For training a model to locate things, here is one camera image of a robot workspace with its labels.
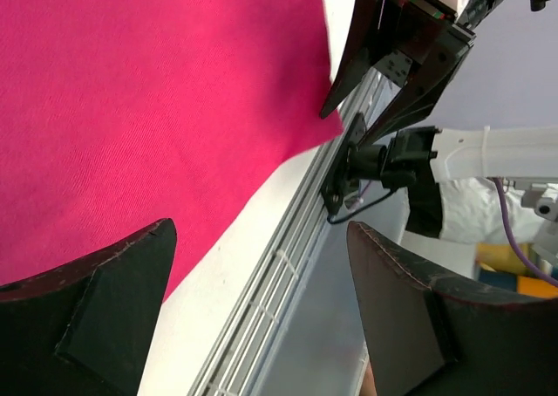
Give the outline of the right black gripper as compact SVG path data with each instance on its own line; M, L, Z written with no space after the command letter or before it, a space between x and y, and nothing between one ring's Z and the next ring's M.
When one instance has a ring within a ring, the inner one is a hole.
M412 126L431 113L473 47L459 21L469 0L355 0L344 52L319 113L331 115L373 66L403 86L358 145Z

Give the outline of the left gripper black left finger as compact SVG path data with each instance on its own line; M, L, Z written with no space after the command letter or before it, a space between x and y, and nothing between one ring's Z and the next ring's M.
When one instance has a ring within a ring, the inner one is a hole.
M3 395L135 395L174 261L162 219L1 288Z

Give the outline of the pink trousers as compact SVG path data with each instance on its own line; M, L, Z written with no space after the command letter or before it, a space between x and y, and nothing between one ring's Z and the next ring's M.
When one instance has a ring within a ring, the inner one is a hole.
M169 218L176 288L329 88L323 0L1 0L2 282Z

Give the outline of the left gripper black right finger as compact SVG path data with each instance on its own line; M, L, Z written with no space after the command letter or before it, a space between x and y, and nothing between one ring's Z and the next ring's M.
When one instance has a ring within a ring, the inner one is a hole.
M378 394L556 394L555 299L463 277L362 222L347 249Z

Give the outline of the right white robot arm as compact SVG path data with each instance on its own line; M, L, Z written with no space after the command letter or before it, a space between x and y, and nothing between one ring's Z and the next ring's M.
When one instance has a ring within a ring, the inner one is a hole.
M370 70L398 93L361 136L348 135L321 194L330 223L360 181L377 181L389 195L416 186L473 177L507 179L542 220L557 221L544 195L557 179L557 130L486 128L459 131L423 126L473 48L477 26L504 0L355 0L344 53L320 112L329 116Z

